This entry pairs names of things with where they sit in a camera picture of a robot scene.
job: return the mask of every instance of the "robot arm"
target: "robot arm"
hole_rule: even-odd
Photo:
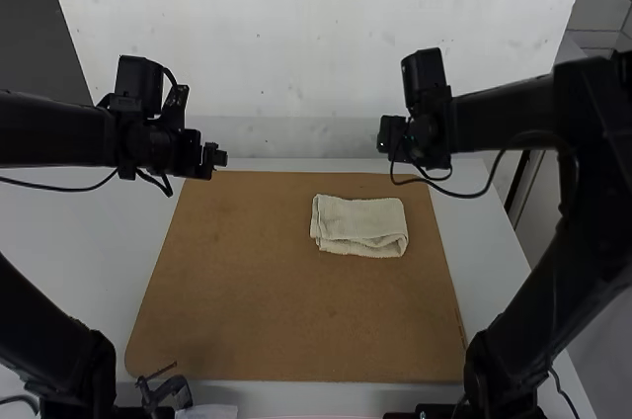
[[[469,406],[457,418],[543,417],[536,389],[553,359],[632,282],[631,60],[627,53],[575,61],[550,76],[456,98],[438,48],[402,61],[410,117],[382,117],[377,148],[389,160],[432,169],[449,168],[457,152],[554,147],[559,154],[563,217],[510,305],[472,339]],[[425,410],[433,419],[450,417],[454,405],[418,409],[417,417]]]
[[[161,106],[163,75],[172,88]],[[131,56],[120,58],[115,91],[96,108],[0,91],[0,167],[105,166],[123,179],[152,181],[142,168],[163,180],[167,174],[209,180],[216,165],[226,166],[227,155],[185,128],[188,95],[189,87],[178,85],[167,68]],[[3,319],[0,363],[39,397],[41,417],[171,418],[173,409],[157,403],[188,391],[183,377],[156,391],[142,382],[143,408],[114,408],[112,343],[62,312],[2,254],[0,303],[15,306]]]
[[[163,74],[172,88],[161,108]],[[209,180],[227,155],[185,128],[188,96],[167,68],[133,56],[120,58],[115,91],[96,108],[2,90],[0,145],[11,150],[0,151],[0,167],[116,167],[128,180],[145,168]]]

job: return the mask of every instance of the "black cable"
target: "black cable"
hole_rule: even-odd
[[[32,182],[24,182],[22,180],[10,179],[9,177],[4,177],[4,176],[0,176],[0,182],[4,182],[5,184],[17,185],[18,187],[25,187],[27,189],[48,190],[48,191],[51,191],[51,192],[62,192],[62,193],[65,193],[65,194],[78,194],[80,192],[90,192],[92,190],[97,190],[100,187],[103,187],[108,182],[110,182],[110,180],[112,180],[114,175],[117,174],[118,170],[119,169],[115,169],[108,177],[103,179],[98,184],[91,185],[90,187],[79,187],[79,188],[74,188],[74,187],[55,187],[55,186],[51,186],[51,185],[34,184]]]
[[[165,66],[162,67],[162,72],[163,74],[169,79],[169,81],[171,82],[172,86],[178,86],[178,83],[176,82],[176,77],[174,76],[174,74],[171,72],[171,70]]]
[[[536,136],[548,136],[552,139],[555,139],[557,142],[561,143],[561,145],[565,145],[569,150],[568,150],[568,155],[572,155],[574,157],[574,162],[575,162],[575,169],[576,169],[576,186],[577,186],[577,180],[579,177],[579,162],[577,160],[577,156],[575,154],[573,154],[572,152],[572,147],[568,144],[568,142],[566,142],[563,138],[561,138],[560,136],[558,136],[557,134],[550,132],[550,131],[546,131],[546,130],[527,130],[525,132],[521,132],[517,135],[515,135],[514,137],[512,137],[508,143],[507,146],[504,147],[496,156],[496,158],[494,159],[494,163],[492,164],[492,169],[490,170],[490,175],[487,179],[487,182],[485,183],[485,185],[483,186],[483,188],[481,190],[479,190],[478,192],[474,192],[471,194],[459,194],[456,192],[451,192],[450,190],[444,189],[443,187],[437,185],[436,183],[433,182],[432,179],[428,179],[428,178],[424,178],[424,177],[415,177],[412,179],[406,179],[406,180],[402,180],[402,181],[396,181],[395,177],[393,175],[393,168],[395,167],[395,154],[397,154],[397,151],[399,149],[399,146],[401,144],[402,139],[404,138],[405,133],[402,133],[402,136],[398,139],[397,141],[397,145],[395,147],[395,152],[392,155],[392,160],[391,160],[391,167],[390,167],[390,178],[391,178],[391,182],[393,183],[393,185],[397,185],[397,186],[402,186],[402,185],[408,185],[408,184],[412,184],[412,183],[416,183],[416,182],[421,182],[424,184],[427,184],[428,186],[434,188],[435,190],[437,190],[438,192],[447,195],[449,197],[454,197],[456,199],[477,199],[479,197],[482,197],[483,195],[485,195],[489,190],[490,187],[492,186],[492,181],[494,180],[494,176],[496,175],[496,171],[498,170],[498,166],[501,162],[501,159],[503,158],[503,156],[505,155],[505,153],[512,147],[513,144],[521,141],[521,140],[529,140],[530,138],[534,138]],[[575,196],[575,192],[577,191],[577,188],[574,190],[573,193],[573,197]]]
[[[558,376],[557,372],[553,370],[553,367],[549,369],[549,373],[555,379],[555,388],[557,389],[558,394],[566,400],[566,403],[569,405],[571,412],[573,412],[573,416],[575,417],[575,419],[580,419],[580,415],[578,414],[577,409],[575,408],[575,404],[573,404],[573,401],[571,400],[569,395],[566,393],[566,391],[562,389],[562,384],[560,383],[560,377]]]
[[[450,164],[449,168],[447,169],[447,174],[442,175],[440,177],[431,177],[421,166],[415,165],[415,164],[413,165],[419,171],[419,173],[422,174],[423,177],[425,177],[428,180],[432,180],[433,182],[445,182],[447,179],[449,179],[452,176],[452,164]]]
[[[40,414],[40,406],[38,405],[37,400],[32,396],[27,396],[26,394],[17,394],[15,396],[3,397],[0,399],[0,406],[3,404],[9,404],[11,402],[24,402],[31,409],[33,409],[33,413],[37,416]]]
[[[450,419],[454,419],[456,417],[456,411],[458,411],[458,409],[463,404],[465,404],[465,400],[466,400],[466,396],[465,394],[463,394],[461,398],[458,400],[458,402],[454,405],[454,409],[452,409],[452,415],[450,416]]]
[[[156,187],[158,187],[160,190],[162,190],[162,193],[165,194],[167,197],[171,197],[172,195],[174,195],[174,191],[171,188],[169,179],[167,178],[165,174],[161,175],[164,185],[161,185],[160,182],[158,182],[152,176],[145,174],[140,169],[136,169],[136,175],[140,177],[142,180],[144,180],[145,182],[149,182],[151,185],[155,185]]]

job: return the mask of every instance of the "cork mat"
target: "cork mat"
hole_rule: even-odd
[[[402,258],[323,253],[312,198],[396,197]],[[228,172],[187,181],[125,352],[135,377],[461,381],[465,344],[428,189],[388,176]]]

